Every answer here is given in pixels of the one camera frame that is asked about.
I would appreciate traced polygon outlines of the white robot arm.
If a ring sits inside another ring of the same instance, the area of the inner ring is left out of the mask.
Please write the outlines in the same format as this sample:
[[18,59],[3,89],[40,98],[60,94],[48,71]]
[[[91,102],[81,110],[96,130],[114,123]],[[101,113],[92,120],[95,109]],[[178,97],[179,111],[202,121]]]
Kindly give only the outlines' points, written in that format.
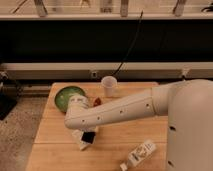
[[213,171],[213,81],[159,85],[90,108],[82,95],[69,100],[65,125],[87,132],[99,125],[168,117],[166,171]]

